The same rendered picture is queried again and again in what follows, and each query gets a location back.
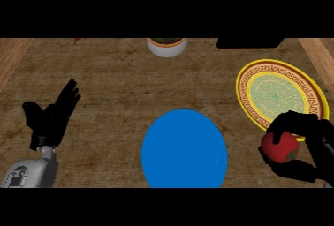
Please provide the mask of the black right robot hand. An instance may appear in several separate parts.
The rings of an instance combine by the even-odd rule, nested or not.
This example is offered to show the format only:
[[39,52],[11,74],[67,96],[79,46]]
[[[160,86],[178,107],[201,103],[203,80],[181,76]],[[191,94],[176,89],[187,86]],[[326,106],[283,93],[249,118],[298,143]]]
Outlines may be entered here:
[[274,144],[280,143],[284,132],[305,137],[315,163],[312,165],[301,160],[277,163],[267,157],[259,147],[262,159],[271,166],[272,172],[280,177],[309,183],[321,179],[334,188],[334,124],[327,119],[320,119],[317,114],[303,114],[290,110],[278,115],[267,132],[274,133]]

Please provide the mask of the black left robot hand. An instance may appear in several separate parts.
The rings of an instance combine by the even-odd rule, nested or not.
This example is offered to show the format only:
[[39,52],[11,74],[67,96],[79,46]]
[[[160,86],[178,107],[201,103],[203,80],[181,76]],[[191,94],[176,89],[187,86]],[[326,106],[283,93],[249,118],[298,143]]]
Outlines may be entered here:
[[61,144],[70,118],[77,102],[82,98],[79,94],[77,82],[70,80],[66,85],[57,102],[46,109],[36,102],[24,102],[27,125],[32,129],[30,149],[40,147],[57,147]]

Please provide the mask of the yellow patterned plate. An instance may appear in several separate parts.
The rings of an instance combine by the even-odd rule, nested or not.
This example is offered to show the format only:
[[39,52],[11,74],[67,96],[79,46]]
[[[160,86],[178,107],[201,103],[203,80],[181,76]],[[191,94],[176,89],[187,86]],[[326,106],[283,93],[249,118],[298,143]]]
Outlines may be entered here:
[[329,119],[329,100],[318,83],[292,64],[274,59],[244,65],[237,77],[240,106],[252,122],[267,130],[289,110]]

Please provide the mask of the blue plate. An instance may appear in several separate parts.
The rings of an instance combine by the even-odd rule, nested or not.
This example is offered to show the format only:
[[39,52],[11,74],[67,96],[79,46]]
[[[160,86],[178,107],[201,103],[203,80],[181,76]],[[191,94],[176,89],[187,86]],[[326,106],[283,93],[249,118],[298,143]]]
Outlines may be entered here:
[[141,145],[151,188],[219,188],[228,174],[228,146],[212,119],[193,109],[166,112]]

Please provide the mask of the black appliance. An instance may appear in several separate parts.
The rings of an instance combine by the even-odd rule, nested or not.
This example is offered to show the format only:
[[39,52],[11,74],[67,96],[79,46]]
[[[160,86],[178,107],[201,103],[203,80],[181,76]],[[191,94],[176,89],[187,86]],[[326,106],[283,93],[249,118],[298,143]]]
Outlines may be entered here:
[[219,38],[219,49],[272,49],[277,48],[283,42],[283,38]]

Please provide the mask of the white plant pot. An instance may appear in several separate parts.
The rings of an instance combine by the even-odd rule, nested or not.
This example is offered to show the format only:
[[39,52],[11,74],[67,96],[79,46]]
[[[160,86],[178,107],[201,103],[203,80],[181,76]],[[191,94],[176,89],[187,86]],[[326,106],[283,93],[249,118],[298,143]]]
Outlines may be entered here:
[[159,57],[176,57],[184,53],[188,39],[181,38],[175,43],[159,43],[153,38],[147,39],[151,53]]

